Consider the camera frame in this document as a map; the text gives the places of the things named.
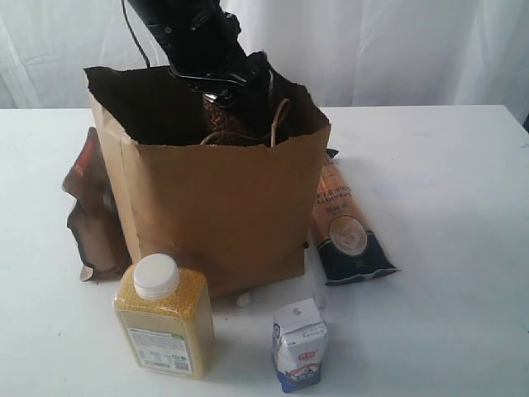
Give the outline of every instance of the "barcode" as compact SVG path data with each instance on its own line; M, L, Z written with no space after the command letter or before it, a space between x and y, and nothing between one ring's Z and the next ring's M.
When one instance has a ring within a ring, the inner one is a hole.
M146 366L157 366L159 368L165 368L169 369L171 366L169 364L164 364L163 362L155 362L155 361L145 361Z
M191 372L189 364L187 362L174 362L174 368L176 371Z

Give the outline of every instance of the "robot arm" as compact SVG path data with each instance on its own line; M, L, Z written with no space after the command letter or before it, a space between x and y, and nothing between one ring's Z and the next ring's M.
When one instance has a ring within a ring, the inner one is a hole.
M272 121L272 69L264 53L246 56L237 41L239 22L219 1L128 0L174 76L263 136Z

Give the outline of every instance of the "white bottle cap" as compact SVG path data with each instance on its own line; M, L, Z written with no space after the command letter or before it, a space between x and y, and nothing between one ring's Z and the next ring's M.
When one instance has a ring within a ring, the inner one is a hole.
M179 283L179 268L169 255L148 255L134 269L134 288L143 299L165 298L178 288Z

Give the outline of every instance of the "black cable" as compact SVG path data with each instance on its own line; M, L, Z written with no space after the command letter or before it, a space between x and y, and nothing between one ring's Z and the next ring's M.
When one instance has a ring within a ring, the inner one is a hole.
M138 48L138 51L141 54L141 57L145 61L145 65L147 66L147 69L150 69L149 57L147 56L145 51L143 51L143 48L141 47L141 44L138 41L138 38L136 37L136 35L134 34L134 31L132 30L131 23L129 22L129 17L126 14L125 0L122 0L122 11L123 11L123 16L125 17L126 27L129 28L129 32L131 33L132 40L134 41L134 44L136 44L136 47Z

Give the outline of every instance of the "plastic bottle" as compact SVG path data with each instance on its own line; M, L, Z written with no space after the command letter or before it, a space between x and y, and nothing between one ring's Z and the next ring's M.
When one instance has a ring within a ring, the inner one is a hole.
M114 309L140 366L203 375L215 334L202 274L165 254L146 256L124 274Z

